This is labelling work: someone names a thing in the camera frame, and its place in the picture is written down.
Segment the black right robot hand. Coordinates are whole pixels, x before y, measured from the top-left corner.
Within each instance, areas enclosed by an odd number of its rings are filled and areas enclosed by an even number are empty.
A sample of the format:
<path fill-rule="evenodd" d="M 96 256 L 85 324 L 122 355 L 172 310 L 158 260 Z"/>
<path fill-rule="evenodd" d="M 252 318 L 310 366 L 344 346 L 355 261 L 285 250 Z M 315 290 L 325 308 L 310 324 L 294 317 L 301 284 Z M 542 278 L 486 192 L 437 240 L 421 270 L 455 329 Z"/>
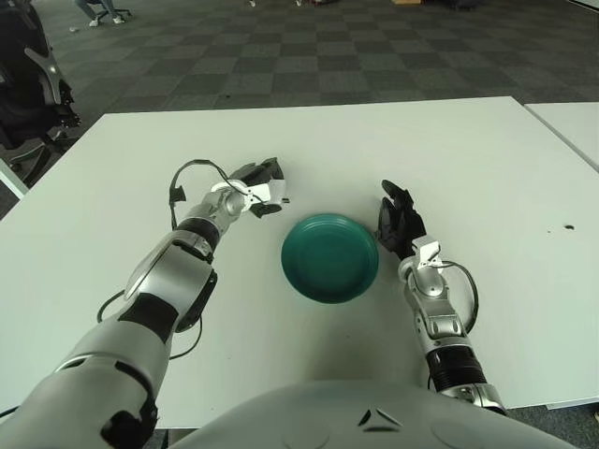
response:
<path fill-rule="evenodd" d="M 381 185 L 386 196 L 379 208 L 376 238 L 386 250 L 403 260 L 415 254 L 412 242 L 424 237 L 426 228 L 408 190 L 389 180 L 382 180 Z"/>

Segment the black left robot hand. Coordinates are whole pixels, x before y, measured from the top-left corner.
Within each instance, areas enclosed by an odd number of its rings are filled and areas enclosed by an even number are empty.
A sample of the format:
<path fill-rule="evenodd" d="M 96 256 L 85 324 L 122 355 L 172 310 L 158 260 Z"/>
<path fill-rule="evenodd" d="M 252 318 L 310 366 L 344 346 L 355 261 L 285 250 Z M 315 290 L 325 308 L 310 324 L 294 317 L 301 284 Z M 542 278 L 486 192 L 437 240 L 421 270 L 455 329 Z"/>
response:
<path fill-rule="evenodd" d="M 229 178 L 245 197 L 245 210 L 257 218 L 277 213 L 286 202 L 285 175 L 276 157 L 261 164 L 247 164 L 234 171 Z"/>

